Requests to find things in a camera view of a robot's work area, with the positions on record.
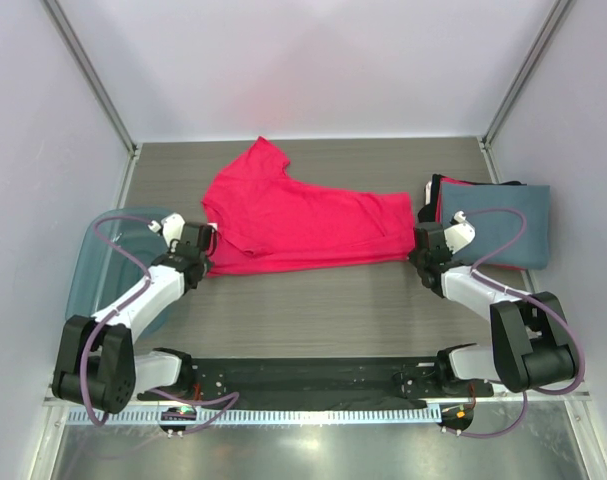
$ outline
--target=robotic arm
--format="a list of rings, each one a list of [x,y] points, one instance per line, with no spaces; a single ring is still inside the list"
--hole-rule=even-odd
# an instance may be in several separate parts
[[[99,353],[88,360],[87,384],[92,405],[107,413],[119,413],[133,396],[156,387],[168,387],[182,393],[194,385],[190,355],[169,349],[155,349],[147,355],[134,356],[134,343],[143,330],[168,305],[189,290],[196,289],[212,263],[207,257],[215,240],[214,227],[186,223],[178,214],[152,222],[149,228],[162,235],[167,253],[152,263],[150,285],[125,309],[118,311],[122,299],[139,292],[143,278],[120,299],[99,310],[92,317],[74,316],[64,328],[54,371],[52,391],[55,396],[83,403],[80,385],[81,353],[98,323],[113,314],[92,346]]]
[[[502,291],[489,287],[483,279],[497,282],[452,260],[474,238],[474,227],[462,212],[452,223],[448,228],[433,222],[418,224],[414,229],[416,249],[409,259],[425,287],[490,322],[492,347],[460,345],[438,352],[441,382],[487,379],[522,392],[574,378],[579,358],[576,346],[554,319],[527,301],[531,297],[564,319],[556,296],[549,292],[530,295],[505,285]]]

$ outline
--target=folded fabric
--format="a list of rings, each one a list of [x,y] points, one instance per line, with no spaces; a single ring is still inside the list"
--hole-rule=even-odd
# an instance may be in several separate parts
[[[505,188],[501,185],[464,186],[441,184],[441,218],[448,220],[462,210],[474,225],[474,241],[455,256],[455,260],[474,263],[484,255],[512,240],[521,228],[521,219],[509,212],[474,215],[476,210],[513,208],[525,215],[527,228],[511,247],[489,263],[517,268],[542,269],[549,261],[548,222],[550,187],[522,185]]]
[[[432,187],[430,189],[429,203],[419,210],[419,222],[440,222],[441,221],[441,182],[455,183],[457,185],[494,185],[492,183],[476,183],[466,180],[456,180],[435,173],[432,175]],[[521,182],[512,180],[501,183],[501,185],[523,185]]]
[[[299,182],[264,138],[225,167],[203,197],[218,246],[211,274],[252,274],[404,261],[414,248],[407,193]]]

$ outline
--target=blue plastic bin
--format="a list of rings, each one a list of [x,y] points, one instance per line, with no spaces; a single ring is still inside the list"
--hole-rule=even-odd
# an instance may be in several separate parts
[[[97,238],[92,229],[97,220],[114,215],[133,215],[160,221],[172,213],[165,208],[135,207],[112,210],[96,218],[85,232],[65,318],[73,315],[91,316],[114,302],[143,277],[139,267]],[[156,257],[167,251],[163,238],[152,233],[141,222],[106,222],[99,227],[99,231],[148,267]],[[148,325],[141,338],[163,326],[169,316],[169,309],[170,307],[163,310]]]

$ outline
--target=stack of folded clothes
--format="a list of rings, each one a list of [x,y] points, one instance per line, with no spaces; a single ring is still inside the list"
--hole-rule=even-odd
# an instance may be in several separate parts
[[[547,266],[550,256],[548,185],[524,185],[517,181],[478,184],[435,174],[426,202],[418,214],[420,222],[448,224],[454,214],[462,210],[474,225],[474,241],[455,254],[455,260],[472,264],[512,240],[521,228],[520,217],[500,211],[474,215],[477,210],[512,208],[523,213],[527,229],[514,245],[491,258],[489,263],[517,269]]]

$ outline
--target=red shirt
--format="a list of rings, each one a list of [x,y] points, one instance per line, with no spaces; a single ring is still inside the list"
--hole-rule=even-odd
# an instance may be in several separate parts
[[[289,164],[259,137],[216,176],[203,197],[208,222],[218,228],[213,275],[406,259],[414,248],[407,193],[310,185],[290,178]]]

